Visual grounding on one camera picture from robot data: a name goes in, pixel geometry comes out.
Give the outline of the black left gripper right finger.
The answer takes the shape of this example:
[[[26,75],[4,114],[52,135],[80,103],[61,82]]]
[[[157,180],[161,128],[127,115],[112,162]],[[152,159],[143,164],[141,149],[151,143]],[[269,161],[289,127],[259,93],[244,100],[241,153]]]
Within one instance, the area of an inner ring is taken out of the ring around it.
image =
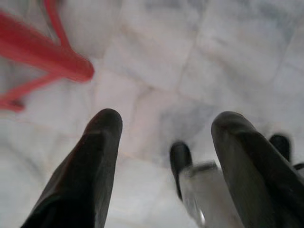
[[[222,112],[211,134],[244,227],[303,227],[304,179],[252,123],[238,113]]]

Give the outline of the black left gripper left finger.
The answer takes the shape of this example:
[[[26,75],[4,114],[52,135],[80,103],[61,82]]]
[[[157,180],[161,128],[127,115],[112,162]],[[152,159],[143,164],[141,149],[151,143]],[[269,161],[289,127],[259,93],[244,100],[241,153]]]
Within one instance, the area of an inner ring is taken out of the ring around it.
[[[103,228],[109,209],[123,122],[103,109],[55,169],[24,228]]]

